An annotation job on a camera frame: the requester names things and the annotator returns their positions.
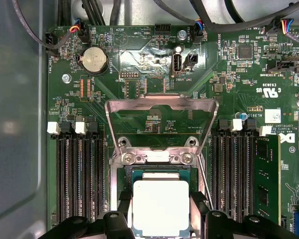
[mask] mounting hole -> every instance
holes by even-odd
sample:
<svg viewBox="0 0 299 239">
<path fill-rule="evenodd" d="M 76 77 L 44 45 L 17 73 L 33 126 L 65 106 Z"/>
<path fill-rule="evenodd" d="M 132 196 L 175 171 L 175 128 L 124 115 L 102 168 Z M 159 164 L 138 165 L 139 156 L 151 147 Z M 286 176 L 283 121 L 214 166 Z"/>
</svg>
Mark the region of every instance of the mounting hole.
<svg viewBox="0 0 299 239">
<path fill-rule="evenodd" d="M 73 224 L 80 224 L 80 223 L 82 223 L 82 222 L 83 222 L 82 219 L 77 218 L 77 219 L 74 219 Z"/>
<path fill-rule="evenodd" d="M 110 214 L 110 218 L 117 218 L 119 215 L 117 213 Z"/>
<path fill-rule="evenodd" d="M 196 145 L 196 140 L 195 140 L 195 139 L 191 139 L 191 140 L 189 141 L 189 145 L 191 145 L 191 146 Z"/>
<path fill-rule="evenodd" d="M 125 146 L 125 145 L 126 145 L 126 140 L 125 139 L 120 140 L 120 146 Z"/>
</svg>

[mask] black cable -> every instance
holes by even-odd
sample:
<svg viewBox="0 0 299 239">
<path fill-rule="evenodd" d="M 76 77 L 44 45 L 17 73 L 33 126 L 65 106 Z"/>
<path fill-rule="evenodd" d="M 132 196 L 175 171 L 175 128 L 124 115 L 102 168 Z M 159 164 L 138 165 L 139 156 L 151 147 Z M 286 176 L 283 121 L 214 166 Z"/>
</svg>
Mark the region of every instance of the black cable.
<svg viewBox="0 0 299 239">
<path fill-rule="evenodd" d="M 96 0 L 90 0 L 90 4 L 92 6 L 94 15 L 96 16 L 99 25 L 104 26 L 105 25 L 104 18 L 102 16 L 98 3 L 96 2 Z"/>
<path fill-rule="evenodd" d="M 159 6 L 161 9 L 163 9 L 164 11 L 166 11 L 167 13 L 172 15 L 173 17 L 175 17 L 175 18 L 177 18 L 177 19 L 179 19 L 183 22 L 186 22 L 188 24 L 191 24 L 191 25 L 195 24 L 195 20 L 189 19 L 185 16 L 180 15 L 178 12 L 174 11 L 169 6 L 167 6 L 162 0 L 154 0 L 154 2 L 157 4 L 157 6 Z"/>
<path fill-rule="evenodd" d="M 57 16 L 57 25 L 63 25 L 63 0 L 58 0 L 58 16 Z"/>
<path fill-rule="evenodd" d="M 110 25 L 111 26 L 118 24 L 119 12 L 120 12 L 120 8 L 121 8 L 121 1 L 122 0 L 114 0 L 111 17 L 110 17 Z"/>
<path fill-rule="evenodd" d="M 295 42 L 299 43 L 299 38 L 292 35 L 290 32 L 288 32 L 285 36 L 290 38 L 292 41 L 295 41 Z"/>
<path fill-rule="evenodd" d="M 233 32 L 233 31 L 241 31 L 246 28 L 250 27 L 257 27 L 257 26 L 264 26 L 269 24 L 273 19 L 276 18 L 283 18 L 297 10 L 299 10 L 299 1 L 280 10 L 275 13 L 272 13 L 268 16 L 264 16 L 255 20 L 236 23 L 236 24 L 216 24 L 213 23 L 208 14 L 207 11 L 202 3 L 201 0 L 189 0 L 192 6 L 194 7 L 195 11 L 199 15 L 202 22 L 205 24 L 207 29 L 214 32 Z"/>
<path fill-rule="evenodd" d="M 38 38 L 34 32 L 32 31 L 32 29 L 29 27 L 28 23 L 26 22 L 21 9 L 20 9 L 20 5 L 18 3 L 17 0 L 12 0 L 12 4 L 13 4 L 13 8 L 14 11 L 16 13 L 16 15 L 18 16 L 22 26 L 24 27 L 24 29 L 26 30 L 26 32 L 32 37 L 33 40 L 35 40 L 37 43 L 41 44 L 42 46 L 44 46 L 45 48 L 48 49 L 59 49 L 61 46 L 63 46 L 65 44 L 65 42 L 71 37 L 71 32 L 67 32 L 62 39 L 55 45 L 50 45 L 45 43 L 44 41 L 42 41 L 40 38 Z"/>
<path fill-rule="evenodd" d="M 94 12 L 91 8 L 89 0 L 82 0 L 83 7 L 88 15 L 89 21 L 92 25 L 98 25 L 98 22 L 95 18 Z"/>
<path fill-rule="evenodd" d="M 240 23 L 240 22 L 244 22 L 244 20 L 241 18 L 241 16 L 238 14 L 233 0 L 224 0 L 227 11 L 229 13 L 229 15 L 231 16 L 231 18 L 234 20 L 235 23 Z"/>
<path fill-rule="evenodd" d="M 71 25 L 71 5 L 69 0 L 63 0 L 63 21 L 65 26 Z"/>
</svg>

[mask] gray metal panel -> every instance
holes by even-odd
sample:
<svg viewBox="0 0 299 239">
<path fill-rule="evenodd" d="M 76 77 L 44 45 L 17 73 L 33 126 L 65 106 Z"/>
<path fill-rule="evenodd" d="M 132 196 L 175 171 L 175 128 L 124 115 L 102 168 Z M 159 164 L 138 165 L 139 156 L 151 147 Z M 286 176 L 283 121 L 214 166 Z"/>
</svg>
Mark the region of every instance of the gray metal panel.
<svg viewBox="0 0 299 239">
<path fill-rule="evenodd" d="M 48 3 L 54 1 L 20 0 L 36 32 L 53 22 Z M 42 21 L 43 10 L 49 23 Z M 20 25 L 11 1 L 0 1 L 0 239 L 37 238 L 46 230 L 43 55 Z"/>
<path fill-rule="evenodd" d="M 55 22 L 55 0 L 19 0 L 35 32 Z M 187 0 L 164 0 L 197 17 Z M 290 0 L 233 0 L 245 20 L 287 6 Z M 113 0 L 101 0 L 109 22 Z M 122 0 L 120 24 L 183 24 L 152 0 Z M 232 23 L 223 1 L 203 0 L 211 19 Z M 299 11 L 292 17 L 299 24 Z M 0 1 L 0 239 L 34 239 L 46 230 L 46 58 L 27 35 L 10 0 Z"/>
</svg>

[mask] screw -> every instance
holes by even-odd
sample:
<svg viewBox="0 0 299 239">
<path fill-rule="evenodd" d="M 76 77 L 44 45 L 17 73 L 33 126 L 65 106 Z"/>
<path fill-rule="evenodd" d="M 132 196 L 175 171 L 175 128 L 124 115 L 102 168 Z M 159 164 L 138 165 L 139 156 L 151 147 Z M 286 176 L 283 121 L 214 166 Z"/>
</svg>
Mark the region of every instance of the screw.
<svg viewBox="0 0 299 239">
<path fill-rule="evenodd" d="M 124 155 L 124 161 L 125 163 L 130 163 L 133 159 L 133 156 L 130 153 L 127 153 Z"/>
<path fill-rule="evenodd" d="M 186 153 L 183 156 L 183 160 L 185 163 L 191 163 L 193 161 L 193 156 L 190 153 Z"/>
<path fill-rule="evenodd" d="M 212 215 L 214 217 L 220 217 L 221 216 L 220 212 L 212 212 Z"/>
<path fill-rule="evenodd" d="M 65 84 L 69 84 L 72 80 L 72 77 L 69 75 L 69 74 L 64 74 L 62 76 L 62 81 L 65 83 Z"/>
<path fill-rule="evenodd" d="M 250 217 L 249 220 L 251 220 L 253 223 L 258 223 L 260 220 L 256 217 Z"/>
<path fill-rule="evenodd" d="M 177 33 L 177 38 L 181 41 L 186 40 L 187 39 L 187 32 L 184 30 L 181 30 Z"/>
</svg>

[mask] motherboard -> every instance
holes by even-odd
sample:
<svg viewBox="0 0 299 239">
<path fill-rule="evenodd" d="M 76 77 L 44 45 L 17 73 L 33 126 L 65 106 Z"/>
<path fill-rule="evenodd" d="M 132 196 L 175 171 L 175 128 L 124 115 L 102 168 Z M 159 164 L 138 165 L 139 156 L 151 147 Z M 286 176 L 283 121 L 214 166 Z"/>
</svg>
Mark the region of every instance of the motherboard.
<svg viewBox="0 0 299 239">
<path fill-rule="evenodd" d="M 298 43 L 260 27 L 88 28 L 48 60 L 50 227 L 73 215 L 95 221 L 145 173 L 168 172 L 190 191 L 208 189 L 210 206 L 238 222 L 260 215 L 297 232 Z M 299 26 L 290 32 L 299 37 Z M 193 151 L 183 164 L 176 153 L 150 160 L 176 147 L 201 150 L 207 185 Z M 119 151 L 124 163 L 114 167 Z"/>
</svg>

